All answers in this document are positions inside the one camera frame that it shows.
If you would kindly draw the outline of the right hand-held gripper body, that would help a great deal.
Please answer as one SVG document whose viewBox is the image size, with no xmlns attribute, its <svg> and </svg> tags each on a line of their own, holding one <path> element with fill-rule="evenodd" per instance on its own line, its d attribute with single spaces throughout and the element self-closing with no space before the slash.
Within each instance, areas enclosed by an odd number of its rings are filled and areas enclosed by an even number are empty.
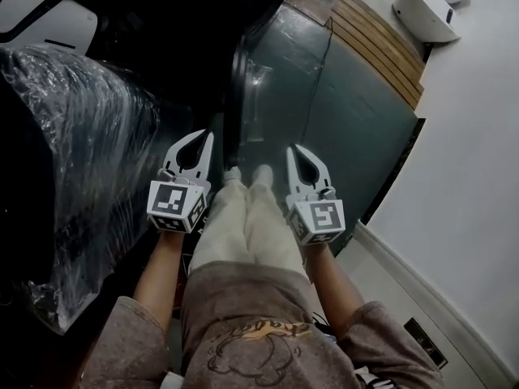
<svg viewBox="0 0 519 389">
<path fill-rule="evenodd" d="M 294 185 L 285 201 L 287 223 L 299 245 L 329 243 L 345 231 L 343 202 L 332 186 Z"/>
</svg>

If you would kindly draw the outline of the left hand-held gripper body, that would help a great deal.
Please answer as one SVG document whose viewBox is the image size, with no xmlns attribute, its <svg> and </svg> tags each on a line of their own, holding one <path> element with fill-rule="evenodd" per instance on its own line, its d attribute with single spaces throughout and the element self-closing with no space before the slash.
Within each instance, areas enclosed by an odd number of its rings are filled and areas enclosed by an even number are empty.
<svg viewBox="0 0 519 389">
<path fill-rule="evenodd" d="M 147 214 L 156 228 L 191 233 L 208 206 L 211 184 L 160 169 L 149 188 Z"/>
</svg>

